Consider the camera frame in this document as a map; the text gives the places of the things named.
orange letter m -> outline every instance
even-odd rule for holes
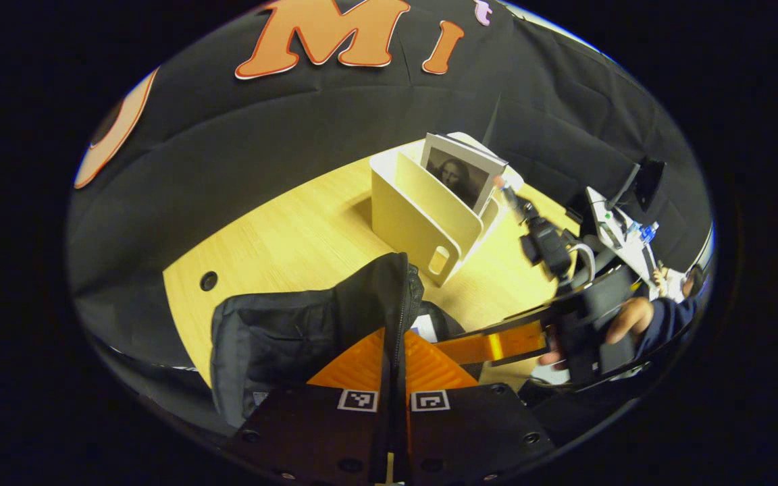
[[[290,52],[294,32],[314,64],[326,62],[353,35],[349,49],[338,55],[338,61],[377,68],[388,65],[392,61],[392,31],[410,5],[401,0],[364,0],[342,15],[334,0],[277,0],[268,9],[272,13],[253,55],[236,68],[238,79],[250,80],[293,68],[299,62],[299,56]]]

framed picture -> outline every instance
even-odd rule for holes
[[[420,162],[476,215],[482,214],[494,191],[494,178],[506,161],[448,136],[429,133]]]

black bag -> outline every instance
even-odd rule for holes
[[[402,335],[422,296],[407,254],[389,253],[332,289],[226,299],[212,318],[215,407],[241,427],[273,388],[305,383],[377,329],[386,328],[387,338]]]

light wood tabletop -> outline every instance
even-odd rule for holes
[[[411,148],[407,144],[402,150]],[[208,237],[164,270],[167,301],[176,329],[206,384],[211,387],[212,316],[230,296],[323,290],[334,287],[374,259],[396,252],[371,230],[370,157],[321,175],[257,207]],[[564,207],[524,185],[519,195],[544,218],[577,234]],[[458,273],[438,287],[420,269],[424,300],[434,302],[467,331],[553,298],[556,280],[525,258],[525,228],[506,212]],[[204,292],[200,282],[214,271],[218,281]],[[535,359],[485,367],[482,383],[521,387]]]

orange letter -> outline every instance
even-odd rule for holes
[[[343,15],[334,0],[278,0],[268,8],[272,13],[253,55],[236,68],[238,79],[250,80],[293,68],[299,62],[299,56],[290,52],[294,32],[314,64],[326,62],[353,35],[349,49],[338,56],[341,64],[388,65],[392,61],[392,32],[410,5],[401,0],[364,0]]]
[[[422,69],[426,73],[445,74],[448,71],[448,56],[452,55],[458,39],[464,37],[464,31],[452,22],[440,21],[440,38],[434,46],[434,52],[427,61],[422,63]]]
[[[142,109],[146,107],[146,99],[149,98],[149,90],[158,69],[152,71],[136,85],[134,89],[120,101],[117,110],[101,123],[99,129],[89,142],[89,148],[83,156],[83,162],[74,178],[74,188],[86,187],[95,176],[104,169],[110,159],[122,147],[135,124],[142,115]]]

